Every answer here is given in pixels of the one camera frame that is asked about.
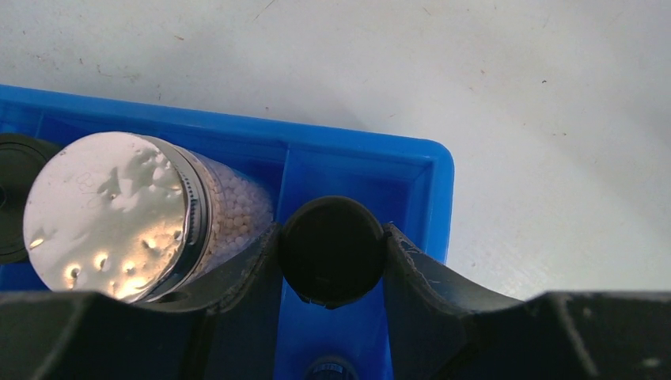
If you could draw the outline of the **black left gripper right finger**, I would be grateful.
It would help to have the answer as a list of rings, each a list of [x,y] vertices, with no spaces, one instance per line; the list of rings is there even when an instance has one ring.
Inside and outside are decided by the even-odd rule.
[[[526,301],[466,279],[385,227],[398,379],[667,379],[667,291],[549,291]]]

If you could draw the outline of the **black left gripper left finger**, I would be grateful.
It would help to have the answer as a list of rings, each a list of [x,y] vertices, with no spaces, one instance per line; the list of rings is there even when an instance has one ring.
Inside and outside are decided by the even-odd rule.
[[[96,292],[1,295],[4,379],[270,379],[281,227],[155,302]]]

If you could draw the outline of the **black spice shaker front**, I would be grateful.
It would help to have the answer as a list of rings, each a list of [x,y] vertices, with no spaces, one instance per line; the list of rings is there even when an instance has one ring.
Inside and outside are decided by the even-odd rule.
[[[361,203],[323,196],[286,221],[279,264],[303,302],[333,310],[375,288],[385,270],[386,240],[382,225]]]

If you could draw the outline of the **peppercorn jar silver lid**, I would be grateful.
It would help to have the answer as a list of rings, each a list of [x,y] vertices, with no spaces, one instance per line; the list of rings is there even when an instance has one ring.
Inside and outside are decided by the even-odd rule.
[[[251,177],[163,139],[108,131],[41,169],[23,235],[50,290],[152,302],[242,253],[273,218]]]

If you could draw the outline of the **black-lid spout jar front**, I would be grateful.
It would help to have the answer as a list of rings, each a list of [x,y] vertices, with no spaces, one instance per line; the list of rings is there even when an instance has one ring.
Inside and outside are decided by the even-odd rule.
[[[18,133],[1,133],[1,263],[25,262],[23,218],[36,177],[61,146]]]

